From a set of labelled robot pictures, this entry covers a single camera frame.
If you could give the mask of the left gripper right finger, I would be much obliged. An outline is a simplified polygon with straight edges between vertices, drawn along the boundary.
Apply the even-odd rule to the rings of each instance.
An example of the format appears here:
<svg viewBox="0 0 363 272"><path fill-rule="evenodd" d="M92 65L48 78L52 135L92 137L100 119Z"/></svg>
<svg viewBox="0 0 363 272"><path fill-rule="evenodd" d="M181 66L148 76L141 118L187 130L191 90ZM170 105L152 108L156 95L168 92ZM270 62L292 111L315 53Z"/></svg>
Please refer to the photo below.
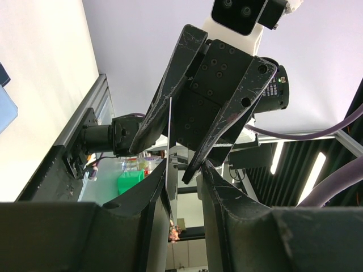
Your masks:
<svg viewBox="0 0 363 272"><path fill-rule="evenodd" d="M201 172L209 270L268 271L269 208L227 182L210 163Z"/></svg>

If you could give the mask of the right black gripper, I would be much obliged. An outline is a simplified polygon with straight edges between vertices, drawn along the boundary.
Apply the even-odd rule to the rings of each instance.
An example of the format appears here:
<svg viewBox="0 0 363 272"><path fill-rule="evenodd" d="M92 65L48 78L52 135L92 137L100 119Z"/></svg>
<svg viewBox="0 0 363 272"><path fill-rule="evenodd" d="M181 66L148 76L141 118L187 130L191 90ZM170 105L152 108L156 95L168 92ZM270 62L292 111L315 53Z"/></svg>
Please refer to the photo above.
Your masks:
<svg viewBox="0 0 363 272"><path fill-rule="evenodd" d="M171 140L196 150L182 178L186 184L221 136L258 100L277 71L277 66L266 59L252 57L220 40L206 40L207 36L191 24L183 27L129 149L138 154L159 139L168 124L173 99Z"/></svg>

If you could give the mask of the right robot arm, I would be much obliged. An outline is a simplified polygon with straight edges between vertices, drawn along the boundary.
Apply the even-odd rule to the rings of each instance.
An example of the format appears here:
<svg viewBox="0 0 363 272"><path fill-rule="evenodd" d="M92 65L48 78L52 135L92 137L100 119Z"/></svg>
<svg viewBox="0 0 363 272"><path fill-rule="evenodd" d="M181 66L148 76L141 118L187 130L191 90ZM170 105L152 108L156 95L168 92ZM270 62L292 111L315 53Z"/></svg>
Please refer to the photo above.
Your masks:
<svg viewBox="0 0 363 272"><path fill-rule="evenodd" d="M268 57L252 56L190 24L182 29L145 117L116 117L87 126L88 152L137 155L161 135L192 150L183 176L190 182L205 161L221 165L255 113L284 109L286 70Z"/></svg>

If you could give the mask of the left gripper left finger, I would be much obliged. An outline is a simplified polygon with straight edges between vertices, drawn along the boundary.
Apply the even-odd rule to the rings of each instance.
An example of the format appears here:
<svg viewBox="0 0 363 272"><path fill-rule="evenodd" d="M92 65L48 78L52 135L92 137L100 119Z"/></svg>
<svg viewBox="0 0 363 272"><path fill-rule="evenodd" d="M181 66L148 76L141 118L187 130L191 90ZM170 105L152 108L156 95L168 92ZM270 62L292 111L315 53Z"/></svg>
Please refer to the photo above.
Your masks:
<svg viewBox="0 0 363 272"><path fill-rule="evenodd" d="M137 185L103 205L111 215L103 238L103 271L164 271L170 209L162 160Z"/></svg>

